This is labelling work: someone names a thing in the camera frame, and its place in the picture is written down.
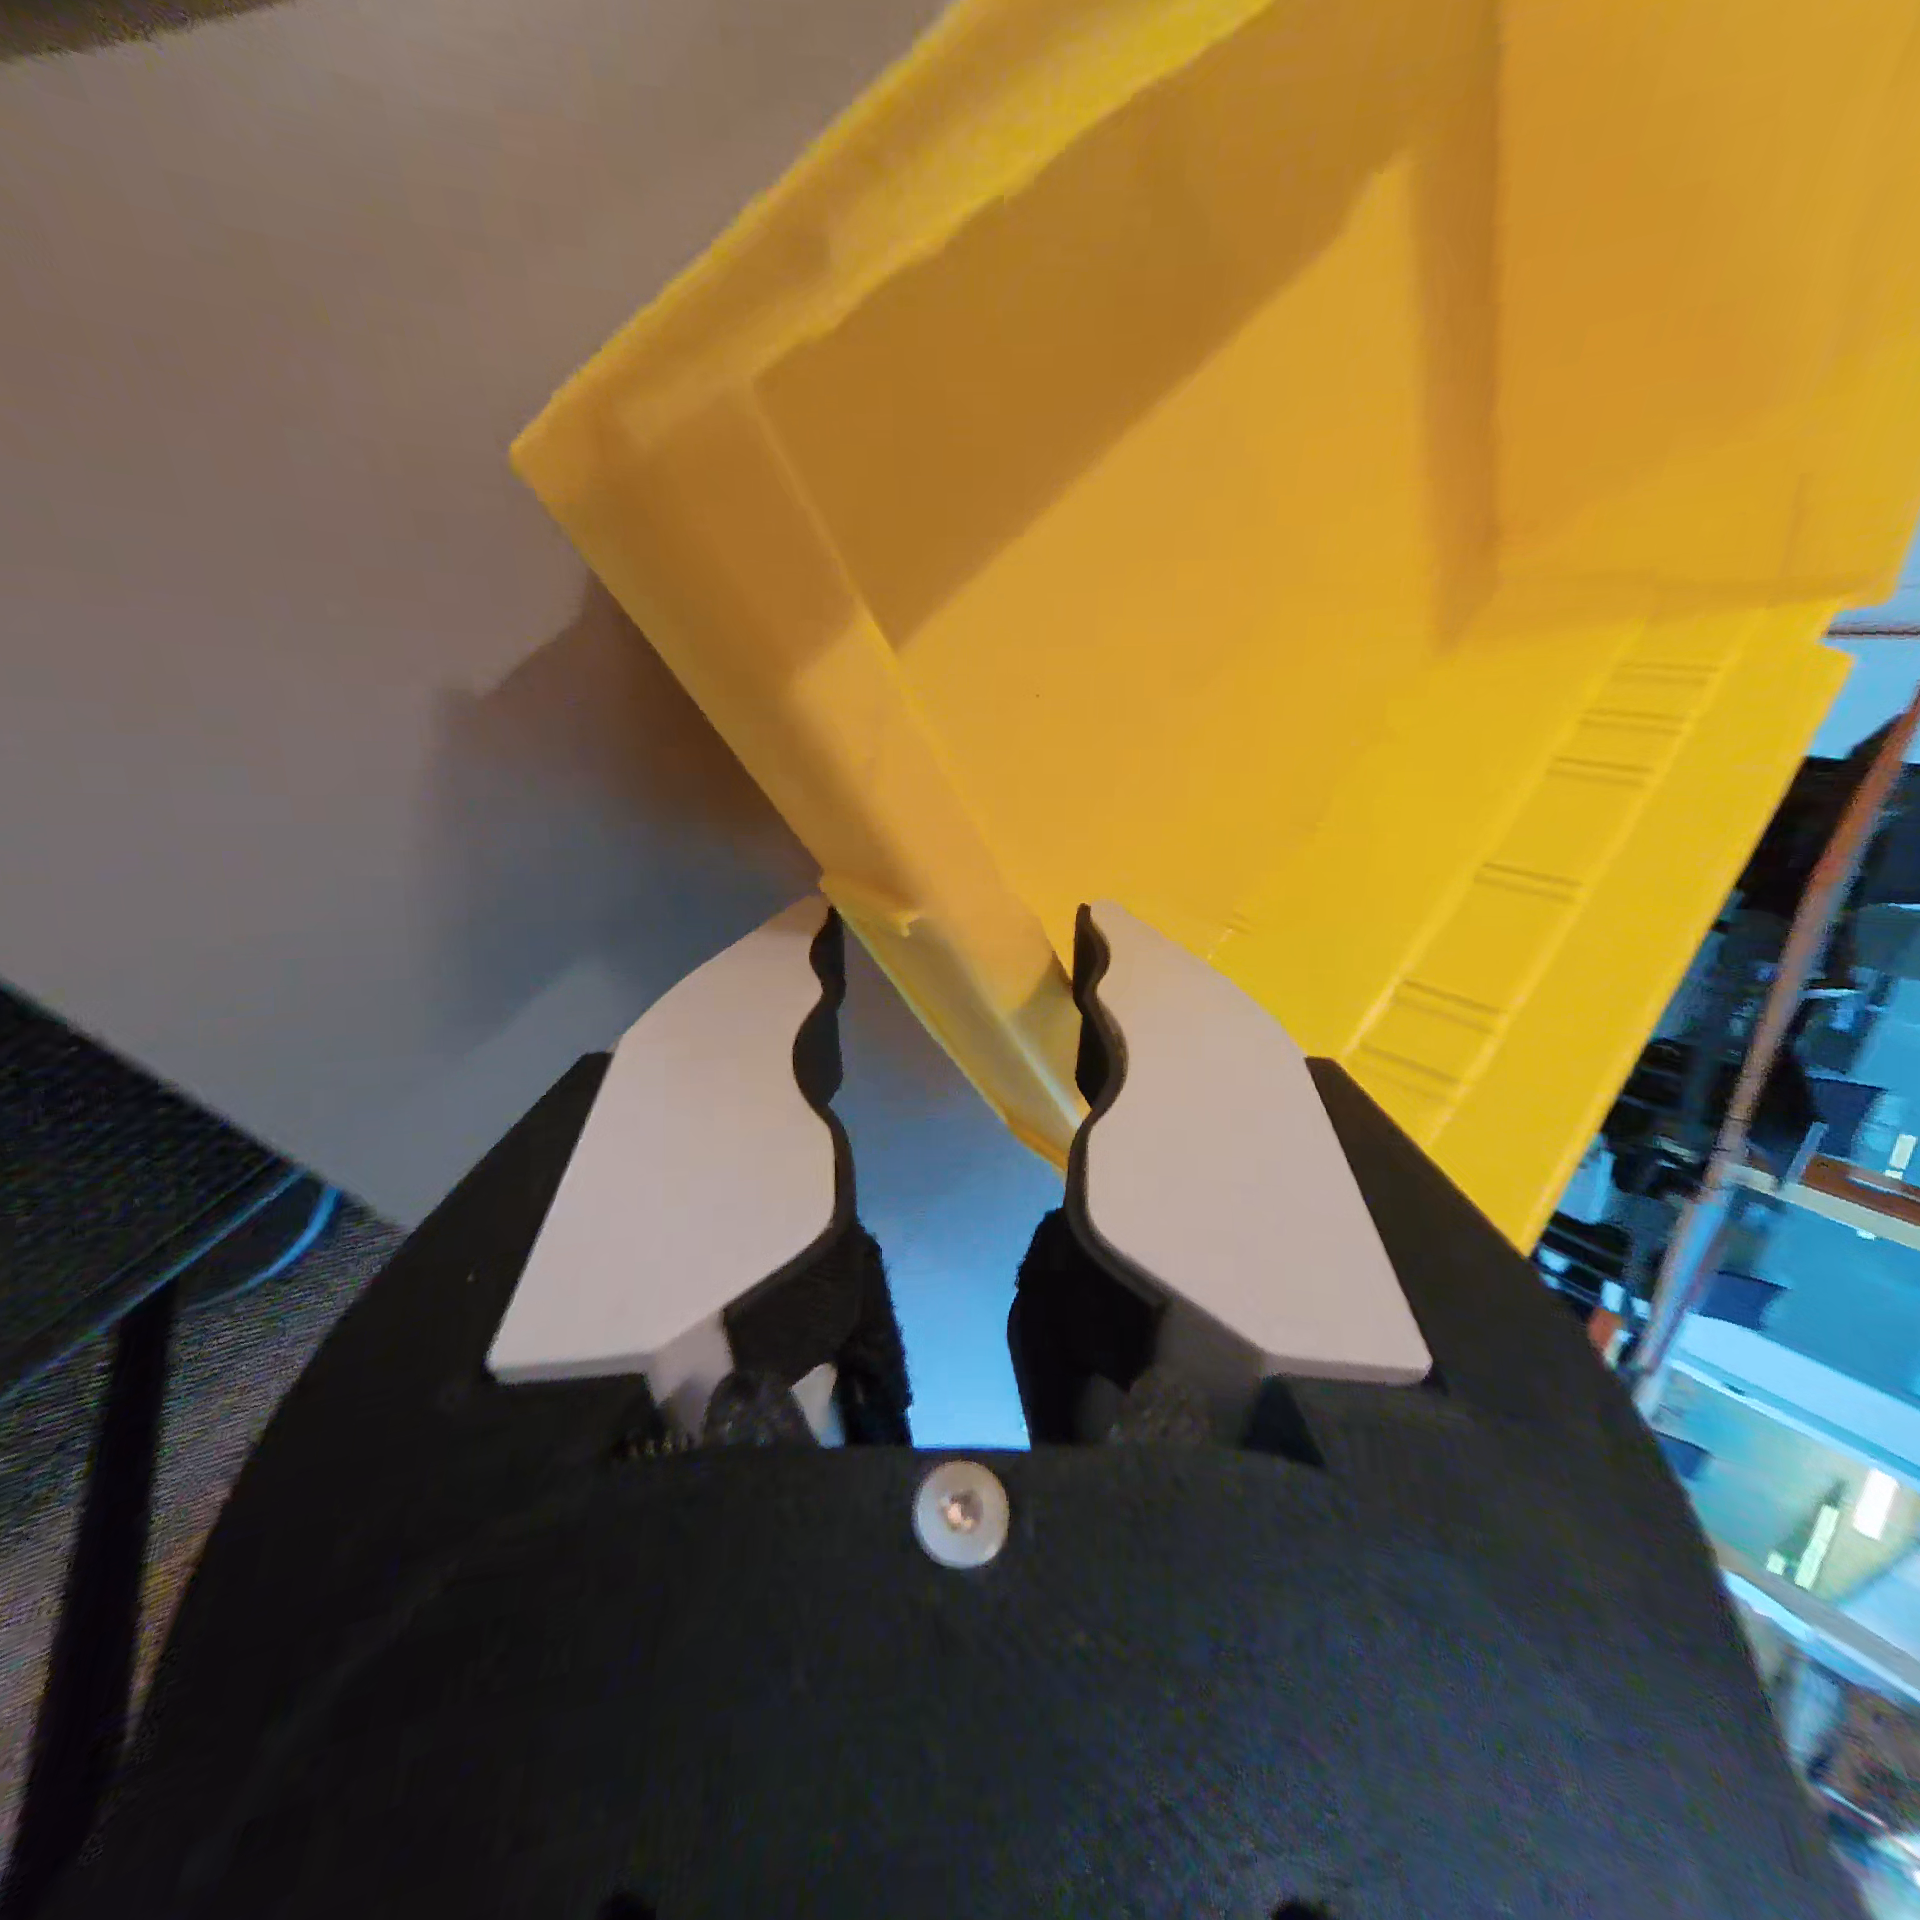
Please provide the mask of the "black office chair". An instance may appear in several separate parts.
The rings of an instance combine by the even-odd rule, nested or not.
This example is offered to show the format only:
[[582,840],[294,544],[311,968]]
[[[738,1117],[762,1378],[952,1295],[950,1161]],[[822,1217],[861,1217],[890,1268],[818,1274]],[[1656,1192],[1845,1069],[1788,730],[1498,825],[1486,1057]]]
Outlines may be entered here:
[[177,1312],[280,1280],[343,1196],[14,990],[1,1041],[4,1402],[109,1342],[4,1870],[4,1914],[34,1914],[128,1734]]

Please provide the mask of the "yellow plastic bin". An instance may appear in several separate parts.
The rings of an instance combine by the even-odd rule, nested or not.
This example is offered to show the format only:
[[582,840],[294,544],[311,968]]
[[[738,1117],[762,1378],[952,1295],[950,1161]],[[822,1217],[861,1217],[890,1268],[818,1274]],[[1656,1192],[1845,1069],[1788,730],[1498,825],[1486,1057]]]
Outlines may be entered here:
[[1918,7],[954,4],[512,466],[1010,1132],[1111,897],[1528,1247],[1916,529]]

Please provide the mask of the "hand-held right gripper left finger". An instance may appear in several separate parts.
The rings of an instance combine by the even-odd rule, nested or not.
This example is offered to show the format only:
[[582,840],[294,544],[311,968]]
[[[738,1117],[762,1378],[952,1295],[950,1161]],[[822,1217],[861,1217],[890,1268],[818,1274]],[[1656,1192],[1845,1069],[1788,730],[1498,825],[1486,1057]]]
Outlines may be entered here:
[[894,1293],[856,1217],[821,896],[615,1045],[487,1351],[501,1384],[637,1382],[650,1448],[904,1446]]

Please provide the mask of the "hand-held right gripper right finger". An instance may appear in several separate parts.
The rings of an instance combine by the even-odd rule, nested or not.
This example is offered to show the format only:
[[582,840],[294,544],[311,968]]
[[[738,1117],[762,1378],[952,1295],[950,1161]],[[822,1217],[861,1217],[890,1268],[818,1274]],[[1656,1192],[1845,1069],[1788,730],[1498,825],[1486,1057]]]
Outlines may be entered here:
[[1306,1056],[1111,903],[1077,912],[1063,1201],[1014,1280],[1037,1448],[1311,1448],[1297,1382],[1416,1388],[1432,1354]]

